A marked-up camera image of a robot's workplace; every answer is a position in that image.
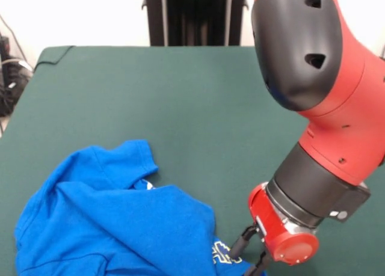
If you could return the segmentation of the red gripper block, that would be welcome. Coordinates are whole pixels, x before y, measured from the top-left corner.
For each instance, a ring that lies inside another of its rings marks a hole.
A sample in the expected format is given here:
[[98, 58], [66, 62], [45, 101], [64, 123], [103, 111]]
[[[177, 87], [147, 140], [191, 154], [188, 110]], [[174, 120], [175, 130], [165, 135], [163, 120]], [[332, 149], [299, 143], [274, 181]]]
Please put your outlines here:
[[310, 260], [319, 248], [315, 230], [294, 223], [281, 212], [270, 200], [266, 185], [266, 182], [257, 185], [248, 198], [250, 214], [256, 225], [248, 226], [230, 249], [230, 257], [239, 257], [250, 239], [259, 233], [267, 250], [260, 253], [258, 261], [246, 270], [244, 276], [265, 275], [270, 256], [276, 262], [293, 266]]

